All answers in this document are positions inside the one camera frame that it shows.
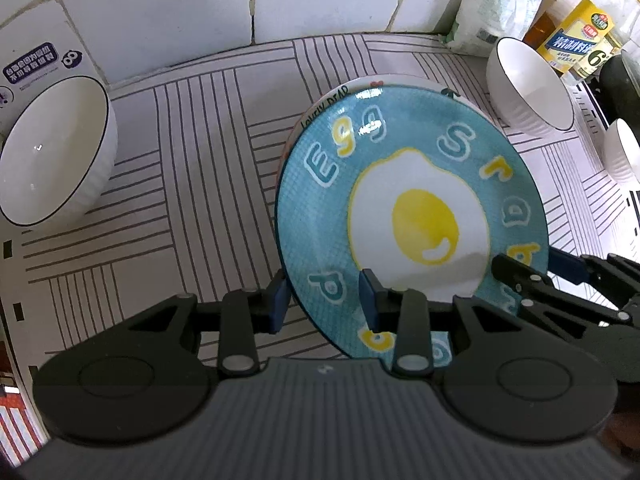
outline stacked plate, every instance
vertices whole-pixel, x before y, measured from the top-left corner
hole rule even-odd
[[[311,321],[351,357],[390,362],[391,333],[369,330],[358,274],[454,294],[516,312],[518,296],[493,279],[505,252],[546,272],[542,201],[518,153],[472,103],[405,75],[361,78],[301,118],[281,161],[276,241],[290,286]],[[436,364],[451,359],[432,334]]]

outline white bowl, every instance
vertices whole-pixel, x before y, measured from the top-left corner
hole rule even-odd
[[[640,190],[640,146],[628,124],[613,121],[604,136],[602,163],[605,170],[621,187]]]
[[[14,225],[50,230],[82,216],[113,169],[111,102],[91,77],[63,79],[20,115],[0,155],[0,210]]]
[[[556,72],[515,38],[495,43],[486,65],[491,101],[512,128],[545,137],[574,126],[574,106]]]

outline blue plate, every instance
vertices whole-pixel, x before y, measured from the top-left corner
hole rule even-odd
[[[368,329],[360,269],[430,300],[475,294],[515,313],[491,257],[540,272],[548,263],[542,201],[508,140],[446,91],[405,86],[344,97],[303,131],[280,177],[276,241],[318,329],[345,354],[388,364],[394,335]],[[447,333],[432,337],[436,365],[447,365]]]

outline bowl rim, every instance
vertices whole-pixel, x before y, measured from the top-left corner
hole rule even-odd
[[[624,119],[617,118],[611,123],[609,128],[607,128],[607,133],[612,133],[618,136],[620,146],[622,147],[622,153],[625,155],[626,162],[631,169],[631,173],[640,182],[640,171],[636,171],[636,167],[638,167],[638,164],[640,163],[640,146],[638,145],[638,141],[636,140],[636,136],[634,135],[631,126],[629,126]]]
[[[526,44],[524,41],[521,41],[517,38],[512,38],[511,36],[504,36],[502,38],[500,38],[498,41],[495,42],[495,47],[494,47],[494,52],[495,52],[495,59],[498,61],[498,64],[500,65],[500,68],[502,69],[502,72],[504,73],[504,75],[507,78],[507,81],[509,82],[509,85],[511,86],[511,88],[513,88],[513,91],[516,92],[516,94],[518,94],[520,96],[520,98],[522,99],[522,101],[524,102],[524,104],[527,105],[527,108],[529,108],[529,110],[531,110],[537,117],[539,117],[540,119],[542,119],[546,124],[548,124],[549,126],[551,126],[553,129],[558,130],[559,132],[568,132],[569,130],[571,130],[574,127],[575,124],[575,109],[574,109],[574,102],[571,101],[571,96],[569,95],[569,91],[567,90],[566,86],[564,85],[564,83],[560,80],[560,78],[558,78],[558,82],[562,85],[562,88],[564,89],[564,93],[566,94],[567,99],[569,99],[569,104],[571,105],[571,124],[569,124],[569,127],[567,128],[558,128],[557,126],[554,126],[553,124],[551,124],[549,121],[547,121],[543,116],[541,116],[537,111],[535,111],[531,105],[529,104],[529,102],[524,98],[524,96],[518,92],[518,89],[515,87],[515,85],[513,84],[513,82],[511,81],[511,78],[507,75],[506,70],[504,69],[504,66],[502,65],[502,61],[500,60],[500,54],[498,53],[498,45],[500,44],[500,42],[502,40],[513,40],[516,41],[517,43],[521,43],[523,45],[525,45],[528,49],[534,50],[533,48],[531,48],[528,44]],[[553,70],[553,68],[551,68],[551,66],[547,63],[545,63],[546,68],[548,68],[549,70]]]
[[[16,121],[14,123],[14,126],[11,127],[11,131],[9,131],[9,134],[6,136],[6,139],[4,140],[4,145],[2,147],[2,152],[0,153],[0,165],[2,164],[2,158],[4,157],[4,155],[6,153],[6,150],[4,149],[4,147],[6,146],[6,143],[9,140],[9,137],[14,132],[15,125],[18,123],[18,121],[20,121],[20,118],[26,113],[26,111],[29,109],[29,107],[34,102],[36,102],[36,100],[41,95],[43,95],[45,92],[47,92],[49,89],[53,88],[56,85],[59,85],[62,82],[68,81],[69,79],[77,79],[77,78],[91,79],[92,81],[97,83],[97,85],[102,90],[102,94],[104,95],[104,101],[105,101],[105,104],[106,104],[107,113],[105,114],[105,118],[104,118],[104,126],[102,127],[102,135],[100,136],[100,142],[98,143],[98,146],[95,149],[94,156],[91,159],[91,162],[89,163],[89,165],[87,166],[86,171],[84,172],[84,175],[78,181],[78,184],[76,185],[74,190],[69,194],[69,196],[67,196],[62,201],[62,203],[57,208],[55,208],[51,213],[46,215],[44,218],[41,218],[40,220],[37,220],[35,222],[30,222],[30,223],[27,223],[27,224],[21,224],[21,223],[15,222],[15,221],[11,220],[7,216],[7,214],[4,212],[4,209],[2,209],[2,201],[0,201],[0,212],[2,213],[2,216],[4,216],[11,224],[13,224],[13,225],[15,225],[17,227],[32,227],[34,225],[40,224],[40,223],[50,219],[53,215],[55,215],[58,211],[60,211],[66,205],[66,203],[69,202],[69,200],[71,200],[71,197],[76,194],[76,191],[78,190],[78,188],[80,186],[82,186],[82,183],[86,179],[86,176],[89,174],[89,171],[91,170],[92,166],[94,165],[95,159],[98,156],[98,152],[100,151],[100,148],[102,147],[102,143],[104,142],[104,136],[107,133],[107,125],[109,123],[110,112],[111,112],[111,102],[109,100],[109,96],[107,95],[107,91],[106,91],[104,85],[98,79],[96,79],[95,77],[92,77],[92,76],[89,76],[89,75],[72,75],[72,76],[69,76],[69,77],[65,77],[65,78],[63,78],[63,79],[61,79],[59,81],[56,81],[55,83],[53,83],[53,85],[46,87],[42,92],[40,92],[38,95],[36,95],[36,97],[34,97],[31,100],[31,102],[29,102],[29,104],[26,106],[26,108],[20,113],[20,115],[18,116],[18,118],[16,119]]]

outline egg yolk print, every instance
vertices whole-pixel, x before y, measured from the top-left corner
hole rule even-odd
[[[380,353],[391,350],[396,342],[396,338],[391,332],[375,334],[366,325],[358,330],[358,337],[370,350]]]
[[[456,218],[442,200],[426,190],[410,189],[398,197],[392,225],[398,247],[414,262],[441,264],[456,251]]]
[[[365,168],[347,212],[351,256],[383,286],[432,301],[470,296],[489,263],[489,227],[478,197],[456,174],[403,148]]]

